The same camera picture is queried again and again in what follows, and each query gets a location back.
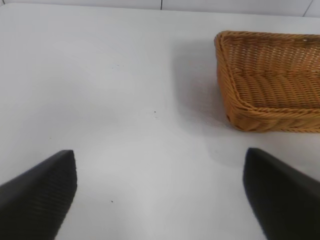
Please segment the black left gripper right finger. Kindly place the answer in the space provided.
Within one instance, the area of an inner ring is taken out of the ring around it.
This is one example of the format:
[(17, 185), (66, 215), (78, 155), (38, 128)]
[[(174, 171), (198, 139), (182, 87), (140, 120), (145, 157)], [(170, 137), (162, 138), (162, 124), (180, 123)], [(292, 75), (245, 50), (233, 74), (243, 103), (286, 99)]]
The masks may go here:
[(259, 148), (249, 148), (243, 186), (268, 240), (320, 238), (319, 181)]

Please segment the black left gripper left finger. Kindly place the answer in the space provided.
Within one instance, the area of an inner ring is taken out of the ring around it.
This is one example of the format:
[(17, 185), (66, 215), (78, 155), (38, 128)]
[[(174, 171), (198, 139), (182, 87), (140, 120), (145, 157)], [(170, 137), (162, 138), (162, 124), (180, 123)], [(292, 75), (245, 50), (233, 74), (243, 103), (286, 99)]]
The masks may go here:
[(61, 150), (0, 186), (0, 238), (53, 240), (77, 191), (72, 150)]

